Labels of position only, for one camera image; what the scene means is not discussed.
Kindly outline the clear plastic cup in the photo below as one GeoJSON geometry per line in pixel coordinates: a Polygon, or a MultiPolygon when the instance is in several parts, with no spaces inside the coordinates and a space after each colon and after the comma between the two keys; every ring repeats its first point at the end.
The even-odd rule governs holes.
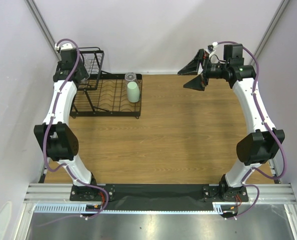
{"type": "Polygon", "coordinates": [[[129,83],[138,83],[138,78],[137,78],[137,75],[134,73],[134,72],[128,72],[124,75],[124,80],[125,80],[125,84],[126,86],[129,84],[129,83]]]}

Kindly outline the green plastic cup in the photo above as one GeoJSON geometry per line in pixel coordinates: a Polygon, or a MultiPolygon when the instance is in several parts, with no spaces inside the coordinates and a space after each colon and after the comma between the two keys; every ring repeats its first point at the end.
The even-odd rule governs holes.
{"type": "Polygon", "coordinates": [[[135,81],[129,82],[126,87],[127,98],[131,103],[137,103],[140,100],[141,92],[135,81]]]}

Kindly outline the small clear cup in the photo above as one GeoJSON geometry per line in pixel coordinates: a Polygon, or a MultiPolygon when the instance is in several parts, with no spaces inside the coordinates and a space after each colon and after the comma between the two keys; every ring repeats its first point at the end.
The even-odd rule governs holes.
{"type": "Polygon", "coordinates": [[[92,69],[92,61],[88,58],[84,59],[84,66],[85,68],[90,71],[92,69]]]}

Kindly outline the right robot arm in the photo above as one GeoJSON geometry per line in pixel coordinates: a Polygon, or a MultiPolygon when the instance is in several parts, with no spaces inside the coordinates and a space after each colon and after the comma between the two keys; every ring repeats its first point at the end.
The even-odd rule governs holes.
{"type": "Polygon", "coordinates": [[[254,172],[263,174],[260,166],[282,152],[285,133],[271,121],[258,87],[259,67],[246,65],[241,43],[222,41],[223,59],[212,62],[218,42],[199,49],[179,76],[194,78],[183,85],[186,89],[204,91],[210,79],[224,79],[236,95],[246,123],[247,135],[236,145],[237,160],[221,177],[217,187],[203,189],[205,201],[246,201],[246,181],[254,172]]]}

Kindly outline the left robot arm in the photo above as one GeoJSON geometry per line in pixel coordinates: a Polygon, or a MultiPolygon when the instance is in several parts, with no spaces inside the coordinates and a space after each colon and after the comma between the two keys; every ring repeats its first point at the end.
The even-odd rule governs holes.
{"type": "Polygon", "coordinates": [[[94,175],[79,156],[79,141],[69,127],[70,112],[78,87],[89,74],[78,48],[70,43],[56,46],[60,54],[53,76],[53,96],[42,124],[33,132],[42,150],[43,160],[50,172],[64,169],[72,180],[70,201],[92,201],[99,189],[94,175]]]}

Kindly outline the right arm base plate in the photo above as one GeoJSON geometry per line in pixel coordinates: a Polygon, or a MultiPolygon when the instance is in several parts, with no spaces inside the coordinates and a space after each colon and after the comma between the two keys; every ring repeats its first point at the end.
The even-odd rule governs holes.
{"type": "Polygon", "coordinates": [[[204,185],[202,187],[202,199],[205,202],[248,202],[247,189],[241,187],[225,187],[224,185],[204,185]]]}

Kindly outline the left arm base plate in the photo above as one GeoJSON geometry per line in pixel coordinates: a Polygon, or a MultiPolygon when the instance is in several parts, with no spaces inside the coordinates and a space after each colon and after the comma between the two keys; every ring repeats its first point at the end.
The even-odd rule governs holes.
{"type": "MultiPolygon", "coordinates": [[[[108,201],[112,201],[115,193],[115,186],[113,184],[100,185],[108,194],[108,201]]],[[[106,200],[106,195],[103,190],[89,187],[73,185],[70,191],[70,201],[74,202],[99,202],[106,200]]]]}

